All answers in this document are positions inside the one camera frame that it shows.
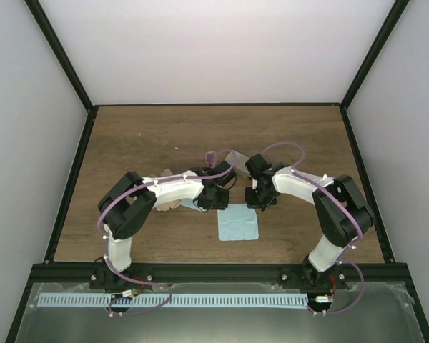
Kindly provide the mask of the light blue cleaning cloth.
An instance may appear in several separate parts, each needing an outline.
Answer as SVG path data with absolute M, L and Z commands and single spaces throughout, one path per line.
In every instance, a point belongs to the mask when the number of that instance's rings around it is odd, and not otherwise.
M 196 204 L 194 204 L 194 202 L 191 199 L 182 199 L 180 201 L 180 205 L 189 209 L 193 209 L 195 211 L 199 211 L 199 212 L 201 211 L 201 209 Z

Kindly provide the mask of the beige glasses case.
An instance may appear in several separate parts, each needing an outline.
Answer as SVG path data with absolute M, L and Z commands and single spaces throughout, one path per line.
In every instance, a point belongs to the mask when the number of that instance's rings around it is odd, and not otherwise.
M 172 176 L 173 173 L 170 169 L 165 169 L 162 173 L 161 173 L 161 177 L 170 177 Z M 181 204 L 181 200 L 174 200 L 171 202 L 166 202 L 166 203 L 162 203 L 160 205 L 158 205 L 156 207 L 156 210 L 158 212 L 166 212 L 169 211 L 170 209 L 176 209 L 179 205 Z

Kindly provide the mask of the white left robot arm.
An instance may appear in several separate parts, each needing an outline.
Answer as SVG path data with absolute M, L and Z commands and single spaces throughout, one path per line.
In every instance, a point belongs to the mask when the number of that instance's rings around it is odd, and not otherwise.
M 190 200 L 202 212 L 225 210 L 229 204 L 226 187 L 236 172 L 227 162 L 215 168 L 197 167 L 167 177 L 141 177 L 127 172 L 100 200 L 97 228 L 107 241 L 104 260 L 107 281 L 117 289 L 132 280 L 132 237 L 142 228 L 153 209 Z

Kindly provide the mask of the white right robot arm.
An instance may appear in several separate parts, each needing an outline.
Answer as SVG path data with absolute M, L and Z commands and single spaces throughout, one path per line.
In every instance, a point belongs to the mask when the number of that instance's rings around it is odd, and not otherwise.
M 249 161 L 245 167 L 252 179 L 252 186 L 245 189 L 249 208 L 264 211 L 283 194 L 315 206 L 322 237 L 302 263 L 303 278 L 310 287 L 321 287 L 344 252 L 353 249 L 355 242 L 375 225 L 373 210 L 346 174 L 319 177 L 267 162 L 256 165 Z

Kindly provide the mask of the pink transparent sunglasses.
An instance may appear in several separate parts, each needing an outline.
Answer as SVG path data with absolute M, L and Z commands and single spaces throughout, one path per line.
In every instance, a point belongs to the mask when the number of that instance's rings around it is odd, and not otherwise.
M 217 162 L 217 152 L 216 151 L 208 151 L 205 153 L 205 162 L 207 166 L 214 167 Z

